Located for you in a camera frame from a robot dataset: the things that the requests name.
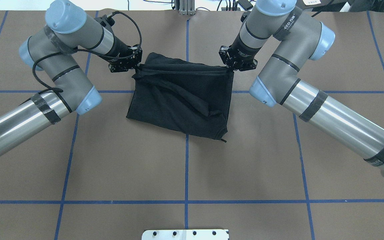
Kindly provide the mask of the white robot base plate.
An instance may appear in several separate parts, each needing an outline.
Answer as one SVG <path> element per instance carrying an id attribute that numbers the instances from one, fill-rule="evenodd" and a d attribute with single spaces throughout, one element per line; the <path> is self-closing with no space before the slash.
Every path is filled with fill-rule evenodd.
<path id="1" fill-rule="evenodd" d="M 142 240 L 229 240 L 225 229 L 167 229 L 146 230 Z"/>

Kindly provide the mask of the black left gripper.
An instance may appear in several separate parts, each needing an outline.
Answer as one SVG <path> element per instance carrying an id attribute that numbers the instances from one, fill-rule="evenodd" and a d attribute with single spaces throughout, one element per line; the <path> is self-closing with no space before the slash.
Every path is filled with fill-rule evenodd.
<path id="1" fill-rule="evenodd" d="M 136 69 L 137 67 L 139 67 L 143 56 L 143 50 L 141 48 L 141 45 L 136 44 L 134 46 L 128 47 L 130 50 L 132 50 L 131 55 L 127 57 L 121 57 L 119 59 L 111 61 L 108 64 L 108 68 L 111 73 L 127 72 L 131 69 Z"/>

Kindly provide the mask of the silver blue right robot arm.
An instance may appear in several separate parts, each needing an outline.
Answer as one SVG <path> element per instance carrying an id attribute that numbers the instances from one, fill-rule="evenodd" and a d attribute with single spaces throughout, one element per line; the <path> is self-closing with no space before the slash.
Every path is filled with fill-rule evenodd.
<path id="1" fill-rule="evenodd" d="M 233 43 L 218 52 L 230 70 L 256 69 L 256 55 L 268 39 L 279 41 L 250 95 L 269 107 L 288 109 L 357 153 L 384 178 L 384 128 L 300 76 L 308 61 L 321 59 L 332 47 L 333 30 L 303 12 L 295 0 L 257 0 L 241 22 Z"/>

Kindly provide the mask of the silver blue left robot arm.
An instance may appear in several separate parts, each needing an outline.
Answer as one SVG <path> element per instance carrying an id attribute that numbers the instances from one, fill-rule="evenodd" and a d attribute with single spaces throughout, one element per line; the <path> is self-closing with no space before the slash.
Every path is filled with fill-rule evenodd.
<path id="1" fill-rule="evenodd" d="M 128 46 L 113 32 L 115 15 L 92 18 L 68 0 L 55 0 L 45 12 L 45 26 L 19 47 L 22 61 L 44 86 L 0 117 L 0 156 L 72 112 L 83 115 L 102 102 L 95 85 L 73 58 L 91 53 L 108 62 L 112 73 L 136 69 L 142 42 Z"/>

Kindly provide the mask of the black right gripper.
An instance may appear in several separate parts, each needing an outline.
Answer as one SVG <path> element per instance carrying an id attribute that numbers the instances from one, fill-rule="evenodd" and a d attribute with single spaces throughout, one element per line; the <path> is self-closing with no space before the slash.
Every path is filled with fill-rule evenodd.
<path id="1" fill-rule="evenodd" d="M 218 53 L 227 68 L 230 70 L 254 70 L 257 67 L 258 61 L 255 59 L 255 55 L 258 50 L 221 46 Z"/>

